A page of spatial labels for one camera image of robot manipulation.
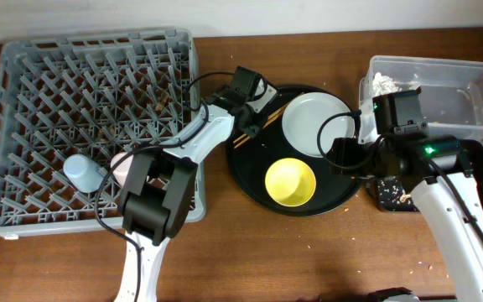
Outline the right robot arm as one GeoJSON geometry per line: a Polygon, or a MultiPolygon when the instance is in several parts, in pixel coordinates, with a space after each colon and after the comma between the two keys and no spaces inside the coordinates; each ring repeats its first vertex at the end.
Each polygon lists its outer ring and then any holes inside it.
{"type": "Polygon", "coordinates": [[[332,173],[397,178],[428,223],[459,301],[483,301],[483,147],[430,136],[420,89],[375,96],[346,115],[351,138],[319,153],[332,173]]]}

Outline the pink cup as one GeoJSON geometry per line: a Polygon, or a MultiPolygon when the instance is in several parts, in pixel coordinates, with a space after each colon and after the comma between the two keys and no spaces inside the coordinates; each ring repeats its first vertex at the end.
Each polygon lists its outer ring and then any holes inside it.
{"type": "Polygon", "coordinates": [[[126,154],[126,152],[116,154],[110,163],[110,168],[113,169],[112,175],[121,187],[123,187],[125,184],[133,159],[133,156],[131,155],[122,160],[126,154]]]}

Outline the clear plastic bin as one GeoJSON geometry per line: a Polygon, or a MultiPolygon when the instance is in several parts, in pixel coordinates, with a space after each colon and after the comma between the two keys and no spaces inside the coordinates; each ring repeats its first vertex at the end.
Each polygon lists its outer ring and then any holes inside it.
{"type": "Polygon", "coordinates": [[[375,55],[361,79],[359,103],[372,98],[377,74],[402,90],[418,86],[432,136],[453,135],[483,145],[483,62],[375,55]]]}

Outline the grey dishwasher rack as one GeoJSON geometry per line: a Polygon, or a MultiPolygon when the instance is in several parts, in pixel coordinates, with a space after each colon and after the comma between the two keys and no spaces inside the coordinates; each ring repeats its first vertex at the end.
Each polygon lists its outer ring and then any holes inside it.
{"type": "Polygon", "coordinates": [[[119,185],[79,192],[63,164],[82,154],[107,170],[141,143],[193,118],[198,57],[185,29],[19,40],[0,56],[0,237],[118,228],[119,185]]]}

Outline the yellow bowl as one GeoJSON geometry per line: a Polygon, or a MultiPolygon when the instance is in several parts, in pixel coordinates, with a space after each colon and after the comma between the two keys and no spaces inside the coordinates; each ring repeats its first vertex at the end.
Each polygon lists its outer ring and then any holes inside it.
{"type": "Polygon", "coordinates": [[[285,158],[274,162],[265,174],[268,195],[279,205],[299,207],[316,191],[314,171],[302,160],[285,158]]]}

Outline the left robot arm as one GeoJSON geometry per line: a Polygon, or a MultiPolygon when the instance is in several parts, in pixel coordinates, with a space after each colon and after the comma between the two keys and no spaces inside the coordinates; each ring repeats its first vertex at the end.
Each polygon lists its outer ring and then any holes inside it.
{"type": "Polygon", "coordinates": [[[157,299],[164,254],[189,214],[199,165],[235,131],[255,136],[267,122],[263,110],[272,99],[236,103],[210,96],[173,138],[115,157],[111,172],[122,187],[118,210],[127,241],[118,301],[157,299]]]}

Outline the upper wooden chopstick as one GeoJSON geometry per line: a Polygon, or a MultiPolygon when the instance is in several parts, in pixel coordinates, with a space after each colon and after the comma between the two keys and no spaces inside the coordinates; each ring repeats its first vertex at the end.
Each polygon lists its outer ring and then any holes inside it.
{"type": "MultiPolygon", "coordinates": [[[[286,107],[292,102],[292,100],[286,102],[283,104],[279,109],[277,109],[275,112],[271,113],[270,115],[267,116],[267,121],[260,127],[257,128],[255,136],[257,136],[264,128],[270,126],[273,122],[275,122],[279,117],[281,117],[285,110],[286,107]]],[[[234,148],[239,148],[241,145],[243,145],[246,141],[252,139],[253,136],[250,136],[246,133],[241,133],[238,135],[236,138],[233,138],[231,140],[231,143],[234,145],[234,148]]]]}

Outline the food scraps pile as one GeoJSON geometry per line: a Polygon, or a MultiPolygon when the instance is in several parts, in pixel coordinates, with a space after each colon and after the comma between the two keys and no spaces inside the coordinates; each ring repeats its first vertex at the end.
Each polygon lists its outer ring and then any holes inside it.
{"type": "Polygon", "coordinates": [[[378,180],[377,197],[382,206],[411,206],[411,196],[407,194],[398,179],[378,180]]]}

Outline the blue cup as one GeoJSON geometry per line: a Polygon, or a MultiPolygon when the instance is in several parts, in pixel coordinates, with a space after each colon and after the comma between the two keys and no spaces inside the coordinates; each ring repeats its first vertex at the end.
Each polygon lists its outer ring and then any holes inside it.
{"type": "Polygon", "coordinates": [[[64,162],[63,170],[71,184],[82,193],[97,191],[103,180],[100,165],[82,154],[71,155],[64,162]]]}

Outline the grey round plate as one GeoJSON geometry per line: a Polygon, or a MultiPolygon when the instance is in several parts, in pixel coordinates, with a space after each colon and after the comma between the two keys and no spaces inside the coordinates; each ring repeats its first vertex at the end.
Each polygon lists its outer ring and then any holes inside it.
{"type": "MultiPolygon", "coordinates": [[[[286,107],[282,129],[287,141],[300,153],[320,158],[317,132],[323,122],[338,113],[349,112],[349,107],[338,97],[322,92],[304,93],[295,97],[286,107]]],[[[336,138],[352,138],[354,121],[337,117],[321,133],[321,147],[329,151],[336,138]]]]}

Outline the round black tray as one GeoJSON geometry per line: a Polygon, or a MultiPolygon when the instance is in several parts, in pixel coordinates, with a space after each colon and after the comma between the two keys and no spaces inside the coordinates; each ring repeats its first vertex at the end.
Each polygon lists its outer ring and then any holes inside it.
{"type": "MultiPolygon", "coordinates": [[[[322,92],[312,86],[283,86],[263,113],[270,115],[286,102],[304,93],[322,92]]],[[[255,138],[234,149],[231,139],[226,143],[226,158],[234,180],[259,205],[285,216],[314,216],[342,206],[360,188],[361,182],[340,174],[332,174],[322,158],[310,157],[297,151],[285,138],[281,116],[255,138]],[[299,207],[277,204],[267,193],[264,180],[267,169],[276,161],[295,158],[304,161],[316,176],[313,197],[299,207]]]]}

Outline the black rectangular bin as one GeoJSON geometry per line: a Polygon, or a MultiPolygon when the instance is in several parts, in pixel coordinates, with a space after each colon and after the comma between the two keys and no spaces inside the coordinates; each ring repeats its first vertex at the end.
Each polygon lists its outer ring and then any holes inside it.
{"type": "MultiPolygon", "coordinates": [[[[483,209],[483,145],[475,140],[461,140],[460,145],[465,151],[467,158],[470,160],[473,175],[477,184],[477,192],[479,195],[481,207],[483,209]]],[[[417,207],[411,206],[382,206],[377,197],[377,181],[369,180],[366,184],[366,193],[376,202],[380,211],[387,212],[418,212],[417,207]]]]}

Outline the wooden chopstick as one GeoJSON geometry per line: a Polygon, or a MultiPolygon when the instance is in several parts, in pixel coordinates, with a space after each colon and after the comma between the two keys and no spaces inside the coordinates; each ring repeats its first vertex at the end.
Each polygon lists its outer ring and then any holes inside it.
{"type": "MultiPolygon", "coordinates": [[[[272,123],[274,123],[276,120],[278,120],[283,114],[282,113],[278,113],[277,115],[273,116],[271,119],[269,119],[265,124],[264,124],[264,128],[267,128],[268,126],[270,126],[272,123]]],[[[236,148],[239,148],[241,147],[244,143],[246,143],[247,141],[249,141],[251,139],[251,137],[245,135],[243,138],[240,138],[240,139],[236,139],[233,143],[234,143],[234,149],[236,148]]]]}
{"type": "MultiPolygon", "coordinates": [[[[279,117],[281,117],[285,110],[286,107],[292,102],[292,100],[286,102],[283,104],[279,109],[277,109],[275,112],[271,113],[270,115],[267,116],[267,121],[260,127],[257,128],[255,136],[257,136],[264,128],[270,126],[273,122],[275,122],[279,117]]],[[[234,145],[234,148],[239,148],[241,145],[243,145],[246,141],[252,139],[253,136],[250,136],[246,133],[241,133],[238,135],[236,138],[233,138],[231,140],[231,143],[234,145]]]]}

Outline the lower wooden chopstick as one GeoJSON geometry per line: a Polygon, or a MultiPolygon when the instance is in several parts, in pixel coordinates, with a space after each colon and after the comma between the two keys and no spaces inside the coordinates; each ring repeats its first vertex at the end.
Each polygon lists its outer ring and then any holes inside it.
{"type": "MultiPolygon", "coordinates": [[[[271,119],[269,119],[265,124],[264,124],[264,128],[267,128],[268,126],[270,126],[272,123],[274,123],[276,120],[278,120],[283,114],[282,113],[278,113],[277,115],[273,116],[271,119]]],[[[244,143],[246,143],[247,141],[249,141],[251,139],[251,137],[245,135],[243,138],[240,138],[240,139],[236,139],[233,143],[234,143],[234,149],[236,148],[239,148],[241,147],[244,143]]]]}

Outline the white tissue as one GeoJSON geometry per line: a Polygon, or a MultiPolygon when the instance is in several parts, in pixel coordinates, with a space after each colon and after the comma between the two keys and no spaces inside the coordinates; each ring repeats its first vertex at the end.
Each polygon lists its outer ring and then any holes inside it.
{"type": "Polygon", "coordinates": [[[387,75],[383,75],[381,72],[377,72],[371,84],[371,96],[382,96],[391,94],[393,92],[399,92],[402,89],[393,81],[393,79],[387,75]]]}

